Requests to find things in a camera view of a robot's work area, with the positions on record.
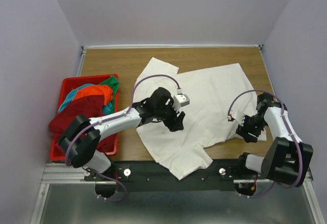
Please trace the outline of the white t shirt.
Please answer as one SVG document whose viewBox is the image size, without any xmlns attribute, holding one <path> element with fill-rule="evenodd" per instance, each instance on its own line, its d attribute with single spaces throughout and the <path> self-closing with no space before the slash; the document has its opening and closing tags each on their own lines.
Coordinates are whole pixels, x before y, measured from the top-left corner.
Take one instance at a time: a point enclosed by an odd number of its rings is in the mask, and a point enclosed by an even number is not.
<svg viewBox="0 0 327 224">
<path fill-rule="evenodd" d="M 151 96 L 158 88 L 176 94 L 177 86 L 190 99 L 183 107 L 184 130 L 170 132 L 162 123 L 149 123 L 136 131 L 154 161 L 181 180 L 206 169 L 212 158 L 205 149 L 236 137 L 236 122 L 229 122 L 229 109 L 252 116 L 256 110 L 253 86 L 238 63 L 179 73 L 179 68 L 151 58 L 137 78 L 134 100 Z"/>
</svg>

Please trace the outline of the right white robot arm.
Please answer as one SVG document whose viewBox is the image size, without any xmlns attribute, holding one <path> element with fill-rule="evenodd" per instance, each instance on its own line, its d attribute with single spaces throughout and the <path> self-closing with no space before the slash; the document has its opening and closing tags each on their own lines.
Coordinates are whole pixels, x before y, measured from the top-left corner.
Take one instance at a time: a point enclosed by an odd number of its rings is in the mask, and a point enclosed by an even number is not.
<svg viewBox="0 0 327 224">
<path fill-rule="evenodd" d="M 256 143 L 265 127 L 269 127 L 273 143 L 265 156 L 243 153 L 235 166 L 239 178 L 253 172 L 285 188 L 300 187 L 306 177 L 313 148 L 296 134 L 282 101 L 274 94 L 262 92 L 257 97 L 256 114 L 246 115 L 229 109 L 229 121 L 236 121 L 236 134 L 247 143 Z"/>
</svg>

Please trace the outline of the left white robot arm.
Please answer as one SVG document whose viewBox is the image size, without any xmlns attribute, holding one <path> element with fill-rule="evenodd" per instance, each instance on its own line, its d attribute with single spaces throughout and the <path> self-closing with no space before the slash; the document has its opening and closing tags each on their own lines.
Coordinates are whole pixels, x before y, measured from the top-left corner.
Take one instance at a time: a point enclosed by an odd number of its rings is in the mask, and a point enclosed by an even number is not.
<svg viewBox="0 0 327 224">
<path fill-rule="evenodd" d="M 183 130 L 185 113 L 180 109 L 189 103 L 188 96 L 180 89 L 172 96 L 167 89 L 159 87 L 149 98 L 120 112 L 90 119 L 84 115 L 75 117 L 58 144 L 71 166 L 94 170 L 101 180 L 106 181 L 113 176 L 113 167 L 108 156 L 97 149 L 102 140 L 153 122 L 163 122 L 171 132 Z"/>
</svg>

